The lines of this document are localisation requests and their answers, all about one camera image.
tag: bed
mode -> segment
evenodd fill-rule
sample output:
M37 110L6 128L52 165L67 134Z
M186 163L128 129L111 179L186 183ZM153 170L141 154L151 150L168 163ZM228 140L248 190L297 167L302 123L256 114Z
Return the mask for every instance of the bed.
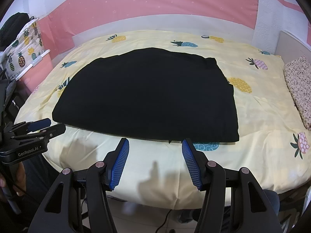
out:
M217 36L132 31L112 32L90 40L71 51L35 89L20 109L16 123L52 119L53 108L70 79L92 60L147 47L215 57L233 84L240 140L195 143L196 149L209 160L234 170L248 167L263 189L278 193L298 187L310 178L311 153L299 150L296 140L298 134L304 133L306 141L311 141L311 131L304 127L287 88L281 57ZM193 99L193 104L200 102ZM65 167L85 169L114 150L120 138L67 126L63 135L50 140L44 157L57 171ZM130 153L120 184L110 195L161 208L202 206L204 192L192 184L180 142L132 138L129 142ZM227 205L230 195L227 190Z

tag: beige headboard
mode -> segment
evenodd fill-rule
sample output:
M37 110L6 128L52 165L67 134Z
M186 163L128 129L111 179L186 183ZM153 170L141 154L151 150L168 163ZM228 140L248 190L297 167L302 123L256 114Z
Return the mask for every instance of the beige headboard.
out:
M308 61L311 62L310 46L302 43L289 32L284 31L280 31L275 55L280 55L285 64L301 57L302 55L305 55Z

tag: tiled floor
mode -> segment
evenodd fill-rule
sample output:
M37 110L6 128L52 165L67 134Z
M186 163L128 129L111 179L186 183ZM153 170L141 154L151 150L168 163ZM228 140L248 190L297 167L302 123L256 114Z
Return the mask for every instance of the tiled floor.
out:
M134 203L125 203L108 199L110 211L114 219L114 224L118 233L155 233L156 229L164 222L169 209L159 209L143 206ZM176 233L193 233L196 222L180 224L176 221L178 211L171 211L165 225L158 233L168 233L170 229L175 229ZM88 218L83 220L83 224L90 227Z

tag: pink storage box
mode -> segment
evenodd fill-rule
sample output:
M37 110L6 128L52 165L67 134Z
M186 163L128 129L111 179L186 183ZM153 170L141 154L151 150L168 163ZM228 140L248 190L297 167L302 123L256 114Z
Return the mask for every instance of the pink storage box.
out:
M30 64L16 77L17 88L23 98L28 98L52 71L53 65L49 52L50 50L46 50L40 55L42 59L37 57L37 59L34 60L35 66Z

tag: floral pillow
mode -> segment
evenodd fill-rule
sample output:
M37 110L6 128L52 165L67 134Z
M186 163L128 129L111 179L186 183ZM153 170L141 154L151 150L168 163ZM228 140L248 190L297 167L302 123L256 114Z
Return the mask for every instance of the floral pillow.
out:
M0 59L1 67L7 69L6 74L10 80L15 79L45 51L37 21L38 19L33 19L23 27Z
M306 57L287 63L284 77L304 126L311 130L311 66Z

